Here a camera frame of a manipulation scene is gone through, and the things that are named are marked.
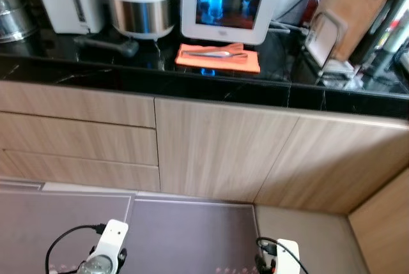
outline orange napkin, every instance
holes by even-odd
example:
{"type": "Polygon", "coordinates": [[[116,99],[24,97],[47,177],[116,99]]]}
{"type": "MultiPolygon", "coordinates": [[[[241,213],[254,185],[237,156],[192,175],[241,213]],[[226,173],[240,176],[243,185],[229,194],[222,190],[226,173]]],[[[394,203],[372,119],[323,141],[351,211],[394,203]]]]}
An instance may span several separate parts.
{"type": "Polygon", "coordinates": [[[179,51],[178,51],[178,55],[175,59],[175,62],[178,65],[196,66],[199,68],[217,68],[220,70],[235,70],[235,71],[251,72],[251,73],[260,72],[260,65],[258,64],[257,52],[252,52],[249,50],[243,50],[243,52],[247,54],[247,61],[245,63],[229,62],[226,59],[224,59],[223,61],[220,61],[217,58],[200,59],[200,58],[194,58],[192,56],[183,57],[181,55],[181,52],[185,50],[209,49],[209,48],[211,47],[181,44],[179,51]]]}

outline drawer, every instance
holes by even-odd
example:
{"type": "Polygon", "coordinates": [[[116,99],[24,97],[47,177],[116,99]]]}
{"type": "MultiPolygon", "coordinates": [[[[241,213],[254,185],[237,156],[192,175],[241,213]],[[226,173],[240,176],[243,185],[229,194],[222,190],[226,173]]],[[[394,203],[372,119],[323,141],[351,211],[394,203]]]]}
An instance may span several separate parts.
{"type": "Polygon", "coordinates": [[[5,152],[27,179],[160,191],[158,167],[20,151],[5,152]]]}
{"type": "Polygon", "coordinates": [[[155,128],[153,97],[0,82],[0,111],[155,128]]]}
{"type": "Polygon", "coordinates": [[[0,149],[0,176],[22,177],[21,173],[2,149],[0,149]]]}
{"type": "Polygon", "coordinates": [[[0,148],[158,165],[156,131],[0,112],[0,148]]]}

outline floor mat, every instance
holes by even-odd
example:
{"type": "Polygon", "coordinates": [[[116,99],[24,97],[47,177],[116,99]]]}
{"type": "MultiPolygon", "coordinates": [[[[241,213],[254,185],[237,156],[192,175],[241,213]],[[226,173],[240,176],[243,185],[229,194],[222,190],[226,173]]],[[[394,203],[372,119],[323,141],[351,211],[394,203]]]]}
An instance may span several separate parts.
{"type": "MultiPolygon", "coordinates": [[[[45,254],[63,232],[83,224],[129,222],[134,194],[0,192],[1,273],[44,273],[45,254]]],[[[100,236],[79,230],[63,238],[50,257],[50,269],[74,270],[100,236]]]]}
{"type": "Polygon", "coordinates": [[[137,197],[121,274],[256,274],[250,204],[137,197]]]}

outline power cord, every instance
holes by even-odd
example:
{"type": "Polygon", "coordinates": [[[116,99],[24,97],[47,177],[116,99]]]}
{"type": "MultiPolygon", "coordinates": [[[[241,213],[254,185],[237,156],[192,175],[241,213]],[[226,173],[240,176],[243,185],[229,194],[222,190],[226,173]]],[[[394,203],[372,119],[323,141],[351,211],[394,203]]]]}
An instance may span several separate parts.
{"type": "Polygon", "coordinates": [[[270,26],[277,26],[278,27],[278,28],[268,28],[268,31],[275,32],[275,33],[290,34],[291,30],[295,30],[295,31],[300,31],[304,36],[307,36],[308,32],[309,32],[309,30],[307,28],[277,22],[276,20],[272,20],[270,22],[270,26]]]}
{"type": "Polygon", "coordinates": [[[279,243],[277,240],[274,240],[272,238],[267,238],[267,237],[258,237],[257,240],[256,240],[256,244],[257,244],[257,246],[259,248],[261,248],[262,250],[265,250],[270,255],[277,255],[277,247],[276,247],[277,245],[282,247],[283,249],[285,249],[287,251],[287,253],[289,253],[292,256],[292,258],[294,258],[294,260],[296,260],[296,262],[300,265],[300,267],[302,268],[304,273],[308,274],[307,269],[302,264],[302,262],[296,257],[296,255],[294,255],[294,253],[292,251],[290,251],[285,245],[279,243]],[[262,245],[260,243],[261,241],[272,242],[275,245],[271,245],[271,244],[262,245]]]}
{"type": "MultiPolygon", "coordinates": [[[[105,230],[106,224],[98,224],[98,225],[80,225],[74,228],[71,228],[69,231],[64,232],[60,237],[54,240],[54,242],[51,244],[49,249],[47,250],[47,253],[45,254],[45,274],[50,274],[50,269],[49,269],[49,263],[50,263],[50,255],[52,252],[52,249],[56,246],[58,242],[61,241],[67,234],[70,234],[73,231],[77,231],[79,229],[93,229],[97,234],[102,234],[105,230]]],[[[73,274],[76,273],[77,270],[69,271],[69,272],[64,272],[64,273],[59,273],[59,274],[73,274]]]]}

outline blue light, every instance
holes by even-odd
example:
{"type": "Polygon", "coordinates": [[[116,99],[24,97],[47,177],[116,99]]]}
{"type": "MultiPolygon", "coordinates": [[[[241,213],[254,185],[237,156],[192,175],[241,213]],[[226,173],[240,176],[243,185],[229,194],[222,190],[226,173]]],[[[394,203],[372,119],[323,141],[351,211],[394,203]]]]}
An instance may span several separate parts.
{"type": "Polygon", "coordinates": [[[208,70],[207,68],[202,68],[202,69],[200,70],[200,73],[201,73],[203,76],[214,76],[214,75],[216,75],[216,71],[215,71],[215,70],[208,70]]]}
{"type": "Polygon", "coordinates": [[[242,1],[242,15],[244,17],[248,17],[250,15],[250,1],[249,0],[242,1]]]}
{"type": "Polygon", "coordinates": [[[223,17],[223,0],[209,0],[208,14],[213,19],[221,19],[223,17]]]}
{"type": "Polygon", "coordinates": [[[142,4],[142,16],[143,16],[143,31],[149,33],[149,14],[147,4],[142,4]]]}

